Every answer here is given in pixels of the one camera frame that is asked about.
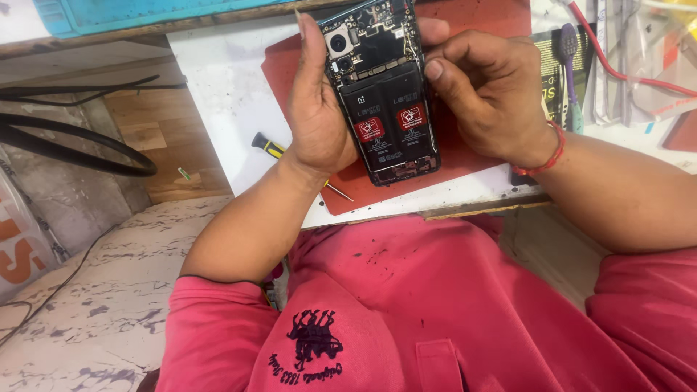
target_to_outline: red warning label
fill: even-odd
[[[417,103],[412,107],[407,107],[397,112],[397,122],[402,130],[410,130],[426,122],[424,105]]]
[[[360,138],[362,143],[373,140],[376,137],[380,137],[385,134],[385,128],[383,128],[383,122],[380,121],[378,117],[372,117],[358,123],[353,126],[355,128],[355,133]]]

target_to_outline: concrete wall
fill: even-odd
[[[38,97],[60,102],[76,99],[72,94]],[[101,100],[85,107],[53,107],[0,102],[0,112],[51,119],[92,129],[121,139]],[[47,130],[22,128],[28,133],[64,146],[122,163],[129,159],[100,145]],[[86,249],[103,231],[151,205],[142,179],[125,178],[63,163],[6,144],[1,147],[17,173],[20,186],[51,225],[63,247],[71,254]]]

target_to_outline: smartphone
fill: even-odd
[[[385,186],[438,170],[412,0],[369,0],[319,27],[325,73],[370,181]]]

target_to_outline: tiled floor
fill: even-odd
[[[187,89],[119,91],[105,100],[126,144],[158,166],[146,180],[153,203],[232,194]]]

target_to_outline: blue plastic tray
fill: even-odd
[[[33,0],[46,29],[71,38],[293,0]]]

